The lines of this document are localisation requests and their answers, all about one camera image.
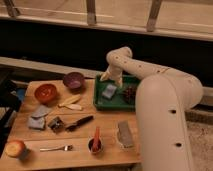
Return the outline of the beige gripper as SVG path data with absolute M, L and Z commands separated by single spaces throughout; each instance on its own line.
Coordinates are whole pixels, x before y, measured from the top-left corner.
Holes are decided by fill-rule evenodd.
M 118 87 L 122 87 L 123 81 L 122 81 L 122 72 L 123 70 L 119 67 L 110 65 L 108 67 L 108 72 L 104 72 L 101 77 L 100 81 L 106 81 L 109 78 L 110 79 L 116 79 L 115 83 Z

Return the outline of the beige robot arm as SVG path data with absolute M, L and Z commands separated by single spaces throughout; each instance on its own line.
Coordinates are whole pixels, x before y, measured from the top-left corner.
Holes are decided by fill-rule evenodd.
M 202 99 L 200 80 L 167 66 L 135 60 L 130 48 L 107 53 L 101 79 L 122 84 L 122 73 L 136 76 L 135 111 L 143 171 L 195 171 L 185 111 Z

